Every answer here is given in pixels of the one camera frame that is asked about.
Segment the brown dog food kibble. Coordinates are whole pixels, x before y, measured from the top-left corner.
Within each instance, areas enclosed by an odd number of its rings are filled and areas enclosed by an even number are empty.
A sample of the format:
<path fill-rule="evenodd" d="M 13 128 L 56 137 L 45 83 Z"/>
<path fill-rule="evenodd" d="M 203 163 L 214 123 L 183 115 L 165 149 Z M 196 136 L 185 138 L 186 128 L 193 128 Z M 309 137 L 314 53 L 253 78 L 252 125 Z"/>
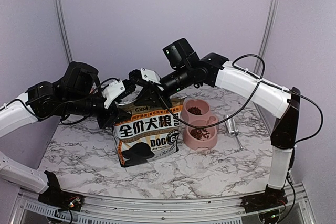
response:
<path fill-rule="evenodd" d="M 201 109 L 196 106 L 192 106 L 188 109 L 188 112 L 194 115 L 202 115 Z M 197 140 L 208 140 L 210 132 L 207 129 L 195 129 L 190 130 L 190 135 Z"/>

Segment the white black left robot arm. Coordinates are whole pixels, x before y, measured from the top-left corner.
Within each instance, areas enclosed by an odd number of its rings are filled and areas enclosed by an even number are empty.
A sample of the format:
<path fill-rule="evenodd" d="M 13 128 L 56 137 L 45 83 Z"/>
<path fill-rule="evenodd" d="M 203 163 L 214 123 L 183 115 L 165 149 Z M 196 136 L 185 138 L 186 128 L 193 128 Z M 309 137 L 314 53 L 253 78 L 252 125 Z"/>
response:
<path fill-rule="evenodd" d="M 1 136 L 52 116 L 93 116 L 101 129 L 111 127 L 122 114 L 116 103 L 134 90 L 135 84 L 130 80 L 100 81 L 95 67 L 73 61 L 59 80 L 40 82 L 1 107 Z M 31 169 L 4 153 L 1 179 L 37 192 L 40 202 L 62 210 L 79 211 L 82 206 L 83 196 L 63 191 L 54 173 Z"/>

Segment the pink double pet bowl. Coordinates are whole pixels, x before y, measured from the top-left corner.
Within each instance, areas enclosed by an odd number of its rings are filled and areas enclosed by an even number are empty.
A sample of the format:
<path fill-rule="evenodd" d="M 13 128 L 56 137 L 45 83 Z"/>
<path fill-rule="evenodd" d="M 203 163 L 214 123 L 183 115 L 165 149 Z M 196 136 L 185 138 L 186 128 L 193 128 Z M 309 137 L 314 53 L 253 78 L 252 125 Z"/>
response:
<path fill-rule="evenodd" d="M 202 115 L 194 115 L 188 112 L 188 109 L 192 106 L 199 107 Z M 217 144 L 218 141 L 218 126 L 214 126 L 218 122 L 218 117 L 212 111 L 210 105 L 203 100 L 190 99 L 186 100 L 183 104 L 181 118 L 187 124 L 194 127 L 186 126 L 183 132 L 183 142 L 192 150 L 210 150 Z M 195 129 L 207 129 L 210 132 L 208 140 L 197 140 L 190 135 L 190 130 Z"/>

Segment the silver metal scoop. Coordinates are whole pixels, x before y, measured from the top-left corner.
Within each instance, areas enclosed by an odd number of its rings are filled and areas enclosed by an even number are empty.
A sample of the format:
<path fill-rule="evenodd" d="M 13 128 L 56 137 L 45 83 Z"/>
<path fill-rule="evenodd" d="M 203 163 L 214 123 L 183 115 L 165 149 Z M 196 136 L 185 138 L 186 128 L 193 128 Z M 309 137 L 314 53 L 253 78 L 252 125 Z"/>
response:
<path fill-rule="evenodd" d="M 227 134 L 234 138 L 237 141 L 238 144 L 238 150 L 242 151 L 244 148 L 242 146 L 242 143 L 240 142 L 240 140 L 238 139 L 238 135 L 239 135 L 239 129 L 237 128 L 237 125 L 235 123 L 234 118 L 230 118 L 228 119 L 228 115 L 224 116 L 224 119 L 226 119 L 225 121 L 225 126 L 226 126 L 226 130 L 227 130 Z"/>

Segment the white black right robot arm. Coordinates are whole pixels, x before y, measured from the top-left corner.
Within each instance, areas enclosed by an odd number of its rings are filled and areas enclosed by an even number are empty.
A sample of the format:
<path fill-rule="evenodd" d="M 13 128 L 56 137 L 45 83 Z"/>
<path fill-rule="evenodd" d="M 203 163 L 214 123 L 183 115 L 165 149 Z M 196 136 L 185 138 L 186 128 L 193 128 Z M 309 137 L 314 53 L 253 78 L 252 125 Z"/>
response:
<path fill-rule="evenodd" d="M 237 60 L 217 53 L 209 53 L 199 58 L 185 38 L 181 38 L 163 49 L 171 74 L 160 78 L 146 68 L 140 70 L 141 78 L 148 83 L 149 94 L 145 99 L 150 104 L 161 105 L 169 110 L 170 97 L 189 87 L 206 84 L 236 93 L 247 102 L 253 102 L 276 117 L 271 134 L 272 160 L 269 180 L 265 191 L 244 196 L 241 206 L 245 212 L 275 208 L 288 202 L 284 186 L 289 181 L 289 172 L 295 159 L 295 147 L 300 101 L 304 99 L 300 90 L 288 89 L 264 79 L 264 75 L 254 74 L 237 65 Z"/>

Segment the brown white dog food bag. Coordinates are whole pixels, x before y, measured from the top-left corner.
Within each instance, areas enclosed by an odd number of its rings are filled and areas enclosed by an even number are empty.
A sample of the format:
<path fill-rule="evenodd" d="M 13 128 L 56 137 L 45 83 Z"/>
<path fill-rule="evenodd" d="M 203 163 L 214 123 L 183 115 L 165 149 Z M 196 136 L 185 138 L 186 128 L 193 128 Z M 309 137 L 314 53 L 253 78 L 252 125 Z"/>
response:
<path fill-rule="evenodd" d="M 180 117 L 184 98 L 172 98 L 168 110 L 136 106 L 133 102 L 119 106 L 130 114 L 120 116 L 113 126 L 113 137 L 121 167 L 131 167 L 167 157 L 178 152 Z"/>

